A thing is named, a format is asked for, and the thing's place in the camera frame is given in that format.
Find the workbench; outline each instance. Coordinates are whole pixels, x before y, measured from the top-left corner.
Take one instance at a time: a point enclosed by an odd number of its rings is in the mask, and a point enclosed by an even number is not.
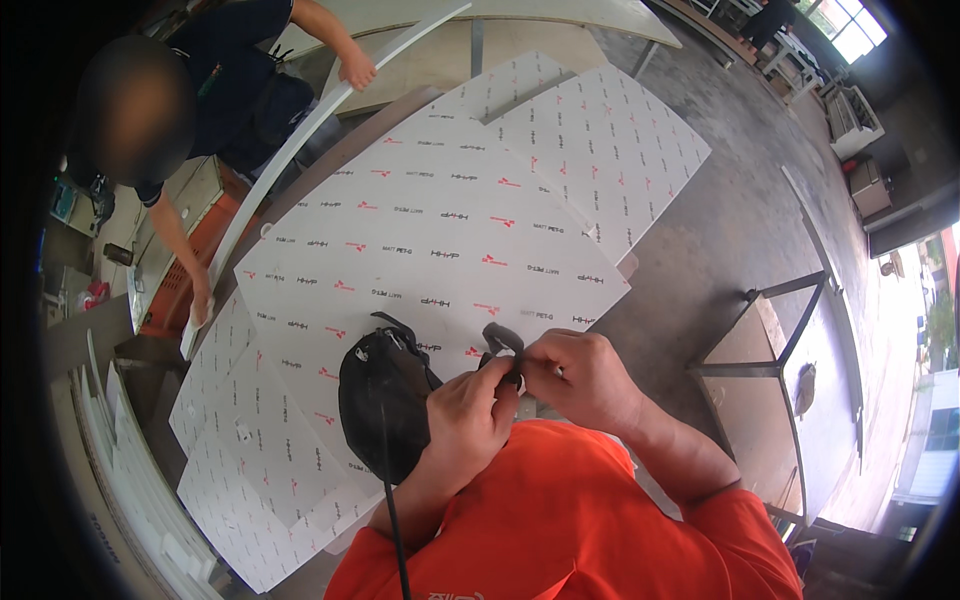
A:
[[[443,3],[443,0],[323,0],[320,4],[337,15],[351,36],[365,36],[412,25],[420,15]],[[648,40],[631,71],[637,77],[657,48],[683,45],[653,12],[639,0],[476,0],[470,9],[453,21],[470,22],[470,76],[483,71],[484,21],[523,19],[553,21],[573,25],[593,25]],[[274,44],[273,52],[287,60],[301,57],[320,48],[323,43],[291,23]]]
[[[753,16],[763,8],[755,0],[730,0],[730,3],[747,16]],[[792,33],[785,34],[781,31],[777,31],[777,33],[774,34],[774,40],[780,45],[780,49],[760,72],[768,75],[776,69],[778,73],[790,82],[790,87],[793,89],[793,93],[790,95],[790,103],[796,102],[816,85],[824,84],[824,81],[817,75],[816,71],[816,69],[820,68],[820,64],[817,62],[817,58],[813,53],[804,46],[803,42],[797,39]],[[793,57],[797,66],[800,67],[800,75],[797,78],[794,78],[790,73],[784,71],[780,66],[787,56]]]

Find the person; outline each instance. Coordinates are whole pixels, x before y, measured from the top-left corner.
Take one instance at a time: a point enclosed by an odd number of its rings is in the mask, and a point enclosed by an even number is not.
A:
[[[551,329],[523,354],[527,389],[572,424],[512,424],[516,387],[500,382],[513,363],[494,358],[427,399],[430,443],[394,489],[411,597],[801,597],[733,460],[645,396],[605,337]],[[660,511],[605,434],[683,521]],[[392,534],[381,503],[325,598],[400,597]]]
[[[738,43],[747,47],[747,52],[756,54],[756,51],[767,45],[774,38],[780,27],[786,25],[786,32],[793,31],[793,24],[797,22],[797,10],[793,5],[800,0],[762,0],[763,9],[747,20],[740,30]]]
[[[208,275],[164,181],[187,158],[211,155],[255,179],[315,106],[310,85],[277,73],[278,58],[256,47],[288,22],[336,53],[341,81],[357,90],[370,84],[376,75],[370,58],[336,16],[311,0],[228,3],[190,18],[165,44],[121,37],[98,52],[81,80],[69,172],[93,181],[99,171],[136,188],[156,235],[192,279],[192,312],[201,323]],[[312,163],[338,127],[335,117],[328,119],[298,158],[309,155],[303,162]]]

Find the hand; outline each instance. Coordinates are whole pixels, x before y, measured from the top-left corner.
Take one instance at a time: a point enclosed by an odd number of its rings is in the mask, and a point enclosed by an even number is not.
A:
[[[206,269],[192,275],[193,279],[193,304],[190,307],[190,318],[197,327],[206,324],[207,305],[210,303],[212,294],[210,293],[210,277]]]
[[[650,401],[610,340],[596,333],[548,330],[524,351],[521,372],[527,390],[571,422],[619,437]]]
[[[363,91],[376,77],[376,67],[359,46],[340,57],[340,81],[347,80],[353,89]]]
[[[513,367],[511,358],[494,358],[477,372],[447,381],[426,400],[430,444],[414,472],[450,496],[462,490],[510,437],[519,404],[516,386],[499,385]]]

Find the wooden table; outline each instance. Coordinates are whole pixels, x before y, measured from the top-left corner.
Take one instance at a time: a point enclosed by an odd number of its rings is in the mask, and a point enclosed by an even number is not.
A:
[[[323,0],[320,4],[337,15],[351,36],[365,36],[412,25],[420,15],[442,2],[443,0]],[[643,37],[648,43],[631,72],[634,77],[643,71],[660,44],[673,48],[683,47],[677,37],[639,0],[474,0],[470,9],[451,19],[471,22],[471,76],[482,72],[485,19],[525,19],[595,25]],[[280,54],[292,51],[286,56],[286,59],[290,60],[321,46],[322,42],[291,23],[277,39],[274,49],[279,47]]]
[[[821,271],[750,293],[731,330],[690,368],[747,489],[772,514],[807,526],[826,505],[857,440],[857,411],[827,284]],[[795,331],[784,340],[772,309],[762,310],[764,302],[811,287]],[[816,391],[798,416],[800,376],[808,364],[816,366]]]

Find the concrete floor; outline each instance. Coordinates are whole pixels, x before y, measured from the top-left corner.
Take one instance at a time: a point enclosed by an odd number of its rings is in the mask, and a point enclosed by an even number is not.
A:
[[[868,260],[866,238],[817,101],[808,96],[786,107],[753,67],[740,62],[724,70],[715,58],[719,51],[671,17],[660,18],[684,48],[659,48],[640,80],[707,141],[712,154],[637,243],[633,290],[593,331],[611,339],[647,395],[718,440],[707,402],[684,372],[686,364],[732,324],[743,307],[743,291],[821,268],[780,171],[786,165],[826,233],[855,315],[868,379],[865,472],[870,476],[857,476],[851,456],[825,516],[870,530],[896,469],[897,452],[889,447],[899,451],[909,412],[915,325],[914,317],[897,311],[911,301],[910,282],[880,277],[877,264]],[[630,36],[592,33],[621,69],[629,70],[643,47],[642,40]],[[332,59],[318,53],[297,62],[300,74],[322,89]],[[793,330],[804,303],[797,298],[777,305],[785,331]],[[638,480],[646,489],[649,482],[642,474]],[[868,497],[869,502],[862,501]],[[340,558],[321,552],[274,588],[272,597],[322,595]]]

